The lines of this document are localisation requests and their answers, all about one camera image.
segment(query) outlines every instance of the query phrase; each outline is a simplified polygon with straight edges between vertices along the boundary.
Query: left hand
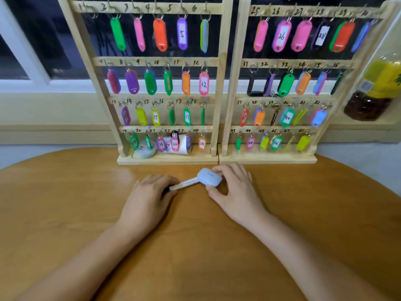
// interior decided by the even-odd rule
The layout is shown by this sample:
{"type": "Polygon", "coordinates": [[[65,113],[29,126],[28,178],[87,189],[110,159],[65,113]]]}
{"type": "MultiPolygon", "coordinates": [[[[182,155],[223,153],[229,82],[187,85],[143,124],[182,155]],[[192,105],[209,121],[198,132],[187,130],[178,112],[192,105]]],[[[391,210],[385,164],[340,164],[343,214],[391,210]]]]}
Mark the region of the left hand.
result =
{"type": "Polygon", "coordinates": [[[178,178],[169,175],[150,175],[142,181],[136,181],[117,227],[130,238],[142,239],[156,227],[171,199],[178,193],[173,190],[162,197],[164,188],[179,183],[178,178]]]}

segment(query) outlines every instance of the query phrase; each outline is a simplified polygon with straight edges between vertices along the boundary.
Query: key tag rack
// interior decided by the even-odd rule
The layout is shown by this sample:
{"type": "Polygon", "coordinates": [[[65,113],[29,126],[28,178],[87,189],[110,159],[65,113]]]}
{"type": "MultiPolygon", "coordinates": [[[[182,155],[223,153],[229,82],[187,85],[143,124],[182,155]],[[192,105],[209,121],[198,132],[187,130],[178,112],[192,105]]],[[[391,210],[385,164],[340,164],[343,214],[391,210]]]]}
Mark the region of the key tag rack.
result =
{"type": "Polygon", "coordinates": [[[118,145],[118,164],[217,164],[217,137],[233,0],[222,0],[221,3],[183,3],[182,0],[180,2],[58,0],[58,2],[96,89],[98,100],[107,113],[118,145]],[[131,21],[131,24],[129,26],[126,24],[125,27],[131,27],[131,31],[135,33],[136,42],[133,44],[138,45],[140,55],[119,57],[96,55],[82,15],[89,15],[93,20],[102,14],[109,18],[109,24],[104,27],[112,30],[114,41],[112,43],[122,51],[123,55],[128,55],[129,50],[120,20],[124,15],[130,17],[124,19],[131,21]],[[151,25],[144,24],[144,15],[152,15],[151,25]],[[200,29],[198,49],[203,56],[169,56],[171,38],[168,37],[166,28],[171,26],[166,24],[171,19],[165,19],[166,15],[176,17],[174,24],[177,32],[174,33],[173,40],[178,43],[180,50],[187,50],[188,37],[194,32],[194,28],[200,29]],[[199,17],[196,25],[187,24],[188,15],[199,17]],[[218,55],[208,57],[206,53],[209,28],[213,27],[213,30],[216,30],[217,27],[214,15],[221,16],[218,55]],[[154,33],[160,56],[142,56],[142,53],[153,45],[153,39],[144,36],[144,28],[150,28],[154,33]],[[102,66],[108,68],[107,76],[103,75],[102,66]],[[126,68],[124,75],[126,81],[118,76],[117,66],[126,68]],[[143,80],[138,77],[136,66],[145,67],[143,80]],[[155,66],[164,67],[162,82],[156,80],[153,73],[155,66]],[[173,66],[182,67],[182,75],[173,75],[170,70],[173,66]],[[191,87],[189,72],[194,66],[200,67],[201,73],[199,77],[197,76],[199,85],[191,87]],[[209,81],[208,67],[217,67],[214,93],[209,92],[209,82],[214,80],[209,81]],[[184,121],[186,101],[192,104],[189,109],[185,108],[193,113],[192,120],[189,113],[189,121],[184,121]],[[209,117],[205,117],[206,104],[208,106],[206,113],[209,117]],[[177,131],[178,134],[191,131],[191,137],[188,139],[192,141],[193,146],[189,156],[165,152],[167,144],[163,143],[162,138],[169,136],[172,131],[177,131]],[[151,143],[158,146],[156,155],[149,159],[141,158],[136,153],[140,150],[139,143],[144,140],[147,146],[151,143]]]}
{"type": "Polygon", "coordinates": [[[394,1],[370,8],[251,5],[251,0],[239,0],[227,115],[218,150],[220,163],[315,163],[314,153],[330,117],[338,112],[398,9],[394,1]],[[265,55],[274,54],[275,59],[243,58],[245,38],[250,35],[248,19],[253,17],[258,18],[258,28],[250,48],[256,55],[263,50],[265,55]],[[271,23],[274,17],[278,24],[271,23]],[[343,22],[336,30],[332,30],[334,19],[343,22]],[[356,24],[363,27],[352,36],[356,24]],[[275,28],[273,38],[266,36],[269,28],[275,28]],[[312,57],[316,51],[327,49],[338,57],[280,59],[286,46],[295,53],[312,51],[312,57]],[[344,49],[354,53],[352,59],[343,59],[344,49]],[[241,68],[250,70],[248,89],[243,94],[237,93],[241,68]],[[266,75],[263,91],[254,82],[261,70],[266,75]],[[328,79],[330,71],[337,74],[336,80],[328,79]],[[278,72],[282,77],[275,80],[278,72]],[[312,72],[318,72],[317,80],[312,80],[312,72]]]}

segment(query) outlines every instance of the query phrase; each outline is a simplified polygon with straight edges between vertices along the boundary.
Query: brown liquid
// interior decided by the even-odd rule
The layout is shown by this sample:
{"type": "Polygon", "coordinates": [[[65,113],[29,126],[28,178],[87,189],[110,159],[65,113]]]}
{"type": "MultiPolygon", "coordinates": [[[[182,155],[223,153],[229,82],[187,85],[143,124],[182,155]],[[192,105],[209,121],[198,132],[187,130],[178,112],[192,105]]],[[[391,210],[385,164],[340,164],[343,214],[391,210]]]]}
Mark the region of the brown liquid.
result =
{"type": "Polygon", "coordinates": [[[372,98],[363,92],[356,91],[344,108],[344,113],[359,121],[375,121],[387,109],[391,98],[372,98]]]}

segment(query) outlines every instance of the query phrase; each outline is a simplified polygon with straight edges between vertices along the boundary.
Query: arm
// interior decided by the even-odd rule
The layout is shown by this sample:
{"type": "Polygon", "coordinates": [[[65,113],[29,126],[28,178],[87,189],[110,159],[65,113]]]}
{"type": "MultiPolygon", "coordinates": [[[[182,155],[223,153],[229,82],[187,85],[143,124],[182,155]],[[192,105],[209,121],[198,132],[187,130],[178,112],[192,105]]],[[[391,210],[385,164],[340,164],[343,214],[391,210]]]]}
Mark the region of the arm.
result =
{"type": "Polygon", "coordinates": [[[137,181],[114,226],[16,300],[90,300],[118,262],[156,227],[177,194],[169,191],[161,198],[162,192],[178,183],[163,175],[137,181]]]}
{"type": "Polygon", "coordinates": [[[369,283],[312,245],[266,211],[256,195],[250,173],[238,164],[219,165],[228,195],[206,186],[227,215],[253,233],[279,259],[309,301],[388,300],[369,283]]]}

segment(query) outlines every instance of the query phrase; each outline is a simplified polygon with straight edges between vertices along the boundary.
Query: wooden frame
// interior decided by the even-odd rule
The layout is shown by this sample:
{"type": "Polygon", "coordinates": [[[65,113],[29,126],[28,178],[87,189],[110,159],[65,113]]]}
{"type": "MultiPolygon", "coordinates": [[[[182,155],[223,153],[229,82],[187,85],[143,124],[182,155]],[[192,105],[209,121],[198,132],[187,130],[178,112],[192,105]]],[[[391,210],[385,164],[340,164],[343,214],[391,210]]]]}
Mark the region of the wooden frame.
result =
{"type": "MultiPolygon", "coordinates": [[[[313,11],[313,16],[320,17],[322,13],[322,7],[313,7],[313,6],[302,6],[302,9],[298,11],[298,16],[310,16],[308,15],[308,11],[313,11]]],[[[330,118],[333,114],[335,114],[341,106],[341,103],[346,98],[352,87],[354,86],[356,80],[364,70],[364,67],[368,63],[369,59],[374,54],[377,49],[379,43],[383,39],[387,30],[389,29],[392,21],[395,19],[396,15],[399,12],[400,4],[396,1],[385,1],[380,9],[377,8],[351,8],[351,7],[341,7],[341,8],[327,8],[325,9],[326,13],[329,12],[329,16],[334,17],[344,17],[346,13],[353,15],[354,13],[359,18],[367,18],[371,16],[375,16],[377,18],[383,19],[378,25],[376,25],[373,30],[371,30],[364,40],[363,45],[357,51],[352,60],[311,60],[311,59],[243,59],[243,49],[244,42],[248,24],[249,16],[261,16],[264,15],[266,10],[270,9],[272,15],[275,16],[285,16],[286,13],[290,10],[294,10],[293,6],[269,6],[269,5],[252,5],[251,0],[240,0],[239,1],[239,10],[238,10],[238,18],[237,18],[237,27],[235,29],[235,42],[234,42],[234,52],[233,52],[233,60],[231,65],[230,72],[230,82],[228,86],[228,98],[227,98],[227,115],[223,133],[223,141],[221,145],[221,155],[220,162],[239,162],[239,163],[314,163],[316,162],[316,158],[314,153],[317,149],[317,144],[326,131],[330,118]],[[263,68],[271,68],[271,67],[286,67],[288,65],[293,68],[304,68],[304,66],[310,66],[310,68],[319,68],[320,65],[329,65],[335,67],[341,67],[342,65],[351,65],[352,69],[350,72],[343,77],[337,91],[334,95],[308,95],[305,94],[303,96],[297,95],[288,95],[283,98],[281,97],[244,97],[236,94],[237,86],[238,86],[238,78],[239,71],[241,67],[249,67],[251,64],[257,64],[258,67],[263,68]],[[251,131],[253,126],[232,126],[233,119],[233,111],[234,106],[239,101],[253,101],[254,103],[265,103],[266,101],[277,102],[280,100],[290,100],[298,97],[298,99],[310,99],[313,100],[311,96],[314,96],[315,99],[323,99],[325,104],[331,106],[328,108],[328,116],[319,127],[312,126],[289,126],[287,128],[279,127],[277,130],[279,132],[282,131],[294,131],[296,133],[297,128],[304,132],[308,132],[311,134],[311,141],[309,146],[301,152],[298,152],[295,148],[295,144],[290,145],[291,147],[287,148],[286,151],[281,147],[278,151],[274,152],[261,152],[259,148],[255,148],[252,150],[245,150],[245,144],[241,144],[241,149],[236,150],[235,144],[229,144],[230,135],[233,133],[238,133],[238,130],[241,132],[246,129],[246,131],[251,131]]],[[[258,127],[257,130],[260,131],[268,131],[273,128],[272,131],[275,131],[275,127],[258,127]]]]}
{"type": "MultiPolygon", "coordinates": [[[[227,50],[228,50],[228,39],[229,39],[229,30],[231,24],[231,13],[233,7],[233,0],[223,0],[222,3],[212,3],[212,4],[203,4],[203,3],[183,3],[183,6],[187,8],[188,14],[201,14],[202,11],[206,8],[210,11],[211,14],[222,15],[221,25],[220,25],[220,38],[219,38],[219,46],[218,46],[218,57],[98,57],[96,52],[90,42],[89,34],[86,29],[86,26],[83,22],[83,18],[81,13],[108,13],[113,14],[116,11],[108,9],[108,6],[114,7],[117,9],[117,12],[122,14],[128,13],[139,13],[138,8],[144,14],[152,14],[155,10],[156,6],[161,8],[164,14],[183,14],[183,10],[181,9],[180,3],[140,3],[135,2],[107,2],[102,1],[76,1],[76,0],[58,0],[60,7],[63,11],[65,19],[67,20],[68,26],[71,30],[71,34],[74,38],[74,41],[78,47],[78,51],[82,56],[85,67],[88,71],[89,77],[92,80],[93,86],[98,95],[98,100],[102,105],[106,115],[108,117],[110,127],[113,133],[113,136],[116,139],[118,144],[118,152],[120,157],[118,158],[118,163],[121,165],[135,165],[135,164],[178,164],[178,163],[218,163],[218,155],[217,155],[217,137],[218,137],[218,126],[220,121],[220,113],[221,113],[221,101],[223,99],[223,85],[224,85],[224,76],[225,76],[225,67],[227,62],[227,50]],[[165,154],[165,153],[157,153],[156,156],[150,159],[140,159],[137,158],[130,147],[129,141],[127,140],[125,133],[129,133],[130,131],[138,131],[140,130],[142,133],[142,126],[122,126],[121,121],[118,116],[118,112],[116,110],[115,105],[120,105],[121,102],[125,102],[125,98],[122,98],[121,94],[118,96],[110,95],[108,91],[108,87],[105,82],[105,76],[102,74],[101,66],[107,66],[108,63],[111,62],[113,66],[127,66],[130,63],[130,66],[146,66],[147,63],[150,63],[152,66],[163,66],[167,62],[171,66],[182,66],[185,63],[188,63],[189,66],[202,66],[204,62],[207,63],[208,66],[217,67],[217,77],[216,77],[216,90],[215,94],[211,95],[213,97],[207,97],[208,103],[214,104],[214,112],[213,112],[213,125],[212,126],[204,126],[204,132],[211,132],[211,143],[209,145],[210,150],[207,150],[207,153],[198,152],[197,148],[193,146],[192,153],[190,157],[175,155],[175,154],[165,154]]],[[[191,95],[189,98],[198,97],[200,101],[203,101],[203,97],[200,95],[191,95]]],[[[152,99],[152,96],[147,94],[138,93],[136,95],[129,96],[128,100],[138,101],[138,100],[146,100],[152,99]]],[[[162,127],[154,127],[147,126],[147,131],[154,131],[156,129],[168,129],[167,126],[162,127]]],[[[186,130],[186,126],[180,127],[177,126],[177,129],[186,130]]],[[[193,130],[199,130],[203,128],[201,126],[192,126],[193,130]]]]}

